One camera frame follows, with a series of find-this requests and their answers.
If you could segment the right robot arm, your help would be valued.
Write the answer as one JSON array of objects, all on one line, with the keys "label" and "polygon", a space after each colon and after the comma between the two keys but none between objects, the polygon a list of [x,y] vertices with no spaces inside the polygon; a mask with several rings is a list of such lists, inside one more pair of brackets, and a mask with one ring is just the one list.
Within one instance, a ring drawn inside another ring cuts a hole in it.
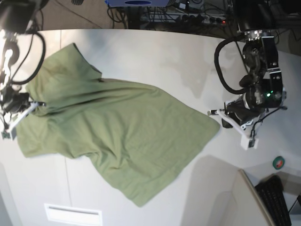
[{"label": "right robot arm", "polygon": [[[46,0],[2,0],[0,2],[0,136],[15,139],[16,127],[29,113],[45,103],[33,101],[22,86],[30,82],[41,69],[46,55],[46,42],[39,32],[36,14]],[[18,36],[37,36],[42,43],[42,54],[34,72],[23,81],[15,81],[17,72],[11,70],[18,61]]]}]

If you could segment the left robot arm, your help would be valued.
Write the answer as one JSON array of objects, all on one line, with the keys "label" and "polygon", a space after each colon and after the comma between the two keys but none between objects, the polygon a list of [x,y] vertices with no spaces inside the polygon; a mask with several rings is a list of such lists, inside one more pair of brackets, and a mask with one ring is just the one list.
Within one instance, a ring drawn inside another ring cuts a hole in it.
[{"label": "left robot arm", "polygon": [[[224,103],[222,109],[210,110],[208,115],[218,115],[224,128],[234,128],[240,135],[240,145],[245,150],[256,148],[257,130],[263,121],[284,106],[286,91],[282,71],[278,64],[278,51],[272,31],[276,20],[265,0],[233,0],[232,13],[238,25],[238,35],[223,40],[216,47],[214,65],[223,87],[238,98]],[[231,42],[244,40],[242,59],[249,68],[240,80],[241,89],[231,88],[219,63],[220,51]]]}]

